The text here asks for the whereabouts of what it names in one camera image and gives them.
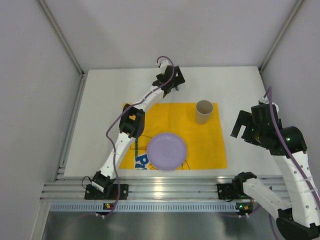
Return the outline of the beige paper cup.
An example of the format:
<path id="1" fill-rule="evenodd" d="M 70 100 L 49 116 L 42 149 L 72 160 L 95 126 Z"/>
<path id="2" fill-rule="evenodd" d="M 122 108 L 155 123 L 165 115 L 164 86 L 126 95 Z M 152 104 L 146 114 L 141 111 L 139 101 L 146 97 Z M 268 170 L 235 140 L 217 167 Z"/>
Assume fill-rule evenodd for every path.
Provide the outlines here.
<path id="1" fill-rule="evenodd" d="M 197 124 L 205 124 L 214 111 L 214 105 L 208 100 L 200 100 L 195 106 L 195 120 Z"/>

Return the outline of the yellow pikachu cloth placemat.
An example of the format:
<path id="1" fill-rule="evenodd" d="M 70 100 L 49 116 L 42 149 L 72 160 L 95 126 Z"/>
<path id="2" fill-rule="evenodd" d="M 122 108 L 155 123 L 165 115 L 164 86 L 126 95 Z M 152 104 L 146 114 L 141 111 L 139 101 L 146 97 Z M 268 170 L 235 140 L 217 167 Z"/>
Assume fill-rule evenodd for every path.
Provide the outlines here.
<path id="1" fill-rule="evenodd" d="M 180 136 L 187 146 L 187 157 L 179 170 L 216 170 L 227 168 L 227 157 L 219 117 L 219 106 L 205 124 L 196 122 L 196 103 L 157 103 L 145 115 L 142 135 L 138 138 L 138 157 L 135 142 L 131 144 L 120 168 L 127 170 L 155 170 L 146 150 L 149 141 L 161 133 Z"/>

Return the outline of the purple plastic plate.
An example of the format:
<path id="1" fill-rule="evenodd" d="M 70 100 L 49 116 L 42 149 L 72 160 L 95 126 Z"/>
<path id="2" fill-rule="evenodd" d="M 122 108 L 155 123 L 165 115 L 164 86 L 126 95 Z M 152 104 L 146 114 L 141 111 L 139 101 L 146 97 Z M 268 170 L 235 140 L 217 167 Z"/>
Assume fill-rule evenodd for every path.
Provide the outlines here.
<path id="1" fill-rule="evenodd" d="M 158 170 L 174 171 L 181 167 L 187 158 L 185 141 L 177 134 L 164 132 L 154 136 L 146 148 L 149 162 Z"/>

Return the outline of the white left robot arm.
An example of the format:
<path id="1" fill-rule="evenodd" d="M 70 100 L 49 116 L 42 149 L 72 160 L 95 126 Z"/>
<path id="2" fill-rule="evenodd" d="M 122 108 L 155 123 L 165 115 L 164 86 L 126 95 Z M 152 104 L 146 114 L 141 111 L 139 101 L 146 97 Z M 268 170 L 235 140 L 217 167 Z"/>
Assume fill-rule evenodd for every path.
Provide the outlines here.
<path id="1" fill-rule="evenodd" d="M 146 113 L 149 109 L 172 89 L 186 82 L 180 67 L 171 65 L 167 60 L 159 64 L 161 73 L 156 76 L 156 81 L 148 90 L 145 96 L 134 103 L 127 103 L 122 109 L 122 113 L 114 123 L 108 128 L 106 137 L 108 140 L 110 130 L 116 123 L 119 123 L 119 133 L 116 142 L 112 142 L 112 150 L 102 165 L 95 173 L 91 185 L 103 194 L 110 194 L 114 180 L 118 176 L 117 169 L 122 162 L 131 144 L 139 138 L 145 128 Z"/>

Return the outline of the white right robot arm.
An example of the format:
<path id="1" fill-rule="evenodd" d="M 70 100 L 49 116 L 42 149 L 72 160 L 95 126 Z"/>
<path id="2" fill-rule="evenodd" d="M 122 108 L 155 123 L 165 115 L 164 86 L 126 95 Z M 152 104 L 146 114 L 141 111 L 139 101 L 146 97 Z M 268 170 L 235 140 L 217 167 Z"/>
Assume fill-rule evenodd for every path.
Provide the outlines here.
<path id="1" fill-rule="evenodd" d="M 232 184 L 238 195 L 254 199 L 275 220 L 286 240 L 314 240 L 320 236 L 320 195 L 308 163 L 307 145 L 295 126 L 283 127 L 275 104 L 259 103 L 241 110 L 231 136 L 245 127 L 242 139 L 269 151 L 285 183 L 289 200 L 266 187 L 252 172 L 236 175 Z"/>

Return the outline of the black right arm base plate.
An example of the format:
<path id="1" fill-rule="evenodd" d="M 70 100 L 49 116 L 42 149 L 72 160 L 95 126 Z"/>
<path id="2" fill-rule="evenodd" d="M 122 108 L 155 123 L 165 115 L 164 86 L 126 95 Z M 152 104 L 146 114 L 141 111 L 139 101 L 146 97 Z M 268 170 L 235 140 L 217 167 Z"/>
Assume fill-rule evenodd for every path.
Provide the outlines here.
<path id="1" fill-rule="evenodd" d="M 216 186 L 219 200 L 231 202 L 233 200 L 248 199 L 246 195 L 239 193 L 232 183 L 218 183 Z"/>

